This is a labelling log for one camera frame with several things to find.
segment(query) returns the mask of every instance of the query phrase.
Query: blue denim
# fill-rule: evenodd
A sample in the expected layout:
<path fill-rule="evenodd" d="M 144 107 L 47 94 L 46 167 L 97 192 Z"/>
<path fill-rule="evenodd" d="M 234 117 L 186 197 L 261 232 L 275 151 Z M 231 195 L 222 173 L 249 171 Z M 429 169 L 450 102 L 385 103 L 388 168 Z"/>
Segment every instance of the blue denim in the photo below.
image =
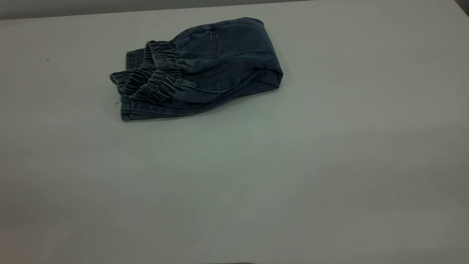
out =
<path fill-rule="evenodd" d="M 111 80 L 128 121 L 198 114 L 237 96 L 277 89 L 282 76 L 262 21 L 239 18 L 127 52 L 126 70 Z"/>

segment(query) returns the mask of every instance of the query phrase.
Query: gray wall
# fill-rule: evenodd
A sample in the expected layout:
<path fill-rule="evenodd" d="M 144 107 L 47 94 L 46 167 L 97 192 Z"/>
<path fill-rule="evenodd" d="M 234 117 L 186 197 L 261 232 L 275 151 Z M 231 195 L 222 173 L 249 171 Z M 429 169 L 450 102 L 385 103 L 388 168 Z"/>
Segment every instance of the gray wall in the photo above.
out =
<path fill-rule="evenodd" d="M 200 8 L 297 0 L 0 0 L 0 19 Z"/>

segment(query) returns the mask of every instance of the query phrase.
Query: jeans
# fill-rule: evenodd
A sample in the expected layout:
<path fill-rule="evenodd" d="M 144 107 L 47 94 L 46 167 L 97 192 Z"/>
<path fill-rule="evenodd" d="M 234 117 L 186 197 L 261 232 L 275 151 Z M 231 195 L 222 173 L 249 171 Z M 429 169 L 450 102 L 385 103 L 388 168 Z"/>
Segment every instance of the jeans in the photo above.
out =
<path fill-rule="evenodd" d="M 198 114 L 237 96 L 277 89 L 283 76 L 264 24 L 254 18 L 150 41 L 127 52 L 126 68 L 111 74 L 124 121 Z"/>

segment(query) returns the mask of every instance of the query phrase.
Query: white table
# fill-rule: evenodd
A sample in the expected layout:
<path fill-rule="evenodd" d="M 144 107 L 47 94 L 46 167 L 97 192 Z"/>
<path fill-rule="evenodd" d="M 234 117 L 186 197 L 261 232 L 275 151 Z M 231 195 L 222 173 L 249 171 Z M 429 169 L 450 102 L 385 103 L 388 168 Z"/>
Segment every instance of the white table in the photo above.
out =
<path fill-rule="evenodd" d="M 273 93 L 124 123 L 128 50 L 243 16 Z M 0 21 L 0 263 L 469 263 L 469 18 L 452 0 Z"/>

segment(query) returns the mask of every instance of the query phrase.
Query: stitching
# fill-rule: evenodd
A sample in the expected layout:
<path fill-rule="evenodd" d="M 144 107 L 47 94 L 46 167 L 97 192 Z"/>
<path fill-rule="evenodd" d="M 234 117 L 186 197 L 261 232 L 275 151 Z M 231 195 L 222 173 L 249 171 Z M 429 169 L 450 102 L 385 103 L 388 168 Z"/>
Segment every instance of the stitching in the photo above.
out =
<path fill-rule="evenodd" d="M 210 39 L 212 41 L 212 53 L 210 53 L 210 57 L 211 57 L 217 53 L 218 42 L 217 42 L 217 35 L 215 35 L 215 31 L 210 29 L 209 33 L 210 33 Z"/>

